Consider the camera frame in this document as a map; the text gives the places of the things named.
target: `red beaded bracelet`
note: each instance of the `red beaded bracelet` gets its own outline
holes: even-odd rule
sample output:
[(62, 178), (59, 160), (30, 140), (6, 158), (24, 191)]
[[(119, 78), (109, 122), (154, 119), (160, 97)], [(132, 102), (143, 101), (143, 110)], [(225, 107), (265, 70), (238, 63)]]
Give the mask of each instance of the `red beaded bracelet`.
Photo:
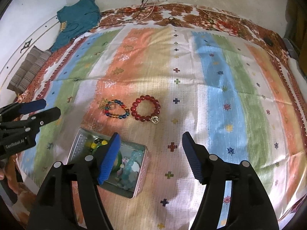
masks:
[[(138, 107), (138, 104), (142, 102), (142, 100), (149, 100), (151, 102), (153, 102), (154, 106), (155, 106), (155, 110), (154, 113), (152, 113), (150, 116), (140, 116), (138, 114), (138, 112), (136, 111), (136, 108)], [(141, 122), (145, 122), (145, 121), (151, 121), (153, 123), (158, 123), (159, 117), (158, 115), (160, 114), (160, 109), (161, 106), (159, 105), (159, 101), (156, 100), (154, 97), (151, 97), (149, 95), (142, 95), (139, 98), (137, 98), (135, 100), (135, 102), (132, 103), (132, 107), (130, 108), (131, 110), (131, 115), (136, 119), (136, 120), (140, 120)]]

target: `bed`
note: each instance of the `bed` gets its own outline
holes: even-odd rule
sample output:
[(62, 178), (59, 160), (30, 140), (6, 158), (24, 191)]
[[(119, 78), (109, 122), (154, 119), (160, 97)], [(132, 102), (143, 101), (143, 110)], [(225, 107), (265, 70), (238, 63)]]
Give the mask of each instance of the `bed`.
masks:
[[(250, 161), (282, 220), (307, 193), (307, 110), (282, 39), (227, 11), (180, 3), (145, 8), (134, 23), (125, 20), (137, 9), (103, 12), (98, 27), (44, 64), (18, 101), (43, 98), (62, 116), (41, 129), (36, 147), (18, 155), (20, 170), (39, 187), (55, 161), (67, 162), (79, 127), (118, 132), (146, 145), (151, 161), (136, 198), (99, 190), (114, 229), (189, 229), (205, 189), (182, 149), (189, 131), (227, 162)], [(131, 105), (146, 94), (159, 100), (159, 124), (104, 115), (108, 100)], [(26, 224), (35, 195), (23, 190), (12, 210)], [(76, 184), (73, 193), (85, 226)], [(230, 194), (227, 183), (219, 227)]]

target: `bedsheet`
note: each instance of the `bedsheet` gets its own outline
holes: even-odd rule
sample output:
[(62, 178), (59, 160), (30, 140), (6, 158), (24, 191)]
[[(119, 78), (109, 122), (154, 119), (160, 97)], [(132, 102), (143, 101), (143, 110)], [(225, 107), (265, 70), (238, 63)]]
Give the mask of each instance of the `bedsheet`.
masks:
[[(151, 163), (136, 198), (99, 190), (114, 228), (188, 229), (205, 189), (182, 149), (182, 134), (189, 131), (227, 162), (249, 160), (281, 218), (306, 194), (305, 117), (291, 72), (255, 38), (170, 23), (178, 20), (104, 26), (54, 53), (20, 101), (44, 98), (62, 116), (42, 127), (36, 147), (18, 156), (20, 169), (39, 186), (55, 161), (66, 162), (80, 126), (105, 135), (116, 131), (146, 145)], [(157, 125), (103, 114), (110, 99), (130, 105), (146, 94), (161, 105)], [(76, 195), (76, 184), (73, 189)], [(228, 183), (219, 227), (226, 222), (230, 189)], [(77, 196), (75, 207), (84, 225)]]

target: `striped pillow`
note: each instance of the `striped pillow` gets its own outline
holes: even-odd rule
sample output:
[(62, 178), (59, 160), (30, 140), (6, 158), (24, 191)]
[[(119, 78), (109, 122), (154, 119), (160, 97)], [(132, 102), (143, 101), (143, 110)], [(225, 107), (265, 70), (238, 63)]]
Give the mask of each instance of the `striped pillow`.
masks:
[(30, 70), (31, 66), (36, 62), (37, 58), (41, 55), (42, 51), (36, 46), (33, 46), (30, 52), (27, 54), (25, 60), (22, 62), (21, 66), (18, 68), (17, 72), (12, 77), (7, 89), (16, 92), (16, 94), (21, 94), (17, 91), (17, 87), (26, 73)]
[(38, 57), (36, 62), (31, 66), (30, 70), (26, 73), (26, 75), (23, 77), (23, 79), (21, 80), (21, 82), (17, 87), (17, 91), (20, 92), (20, 94), (25, 92), (25, 90), (28, 88), (32, 80), (37, 75), (38, 71), (42, 68), (42, 66), (49, 59), (50, 56), (51, 56), (51, 51), (46, 50)]

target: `multicolored beaded bracelet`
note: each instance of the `multicolored beaded bracelet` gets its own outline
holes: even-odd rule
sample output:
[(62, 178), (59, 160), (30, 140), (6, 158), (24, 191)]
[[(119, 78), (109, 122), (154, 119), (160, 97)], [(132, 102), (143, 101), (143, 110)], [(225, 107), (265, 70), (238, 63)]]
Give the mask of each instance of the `multicolored beaded bracelet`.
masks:
[[(126, 113), (122, 114), (122, 115), (110, 113), (109, 110), (113, 109), (115, 107), (115, 105), (112, 105), (113, 103), (119, 104), (125, 110)], [(126, 118), (130, 115), (130, 112), (129, 112), (129, 109), (127, 108), (127, 106), (125, 106), (123, 102), (121, 102), (120, 100), (117, 100), (117, 99), (108, 101), (108, 103), (106, 104), (106, 107), (104, 108), (104, 113), (107, 117), (119, 118), (119, 119)]]
[[(149, 100), (153, 102), (155, 106), (155, 110), (150, 116), (149, 115), (140, 116), (138, 112), (136, 111), (138, 104), (141, 103), (143, 100)], [(132, 103), (132, 107), (130, 108), (130, 110), (131, 110), (131, 115), (134, 116), (136, 120), (140, 120), (141, 122), (151, 121), (153, 123), (159, 123), (160, 119), (157, 115), (160, 114), (160, 110), (159, 110), (160, 108), (161, 106), (159, 105), (159, 101), (156, 100), (154, 97), (151, 97), (149, 95), (146, 95), (146, 96), (142, 95), (139, 98), (137, 98), (135, 102)]]

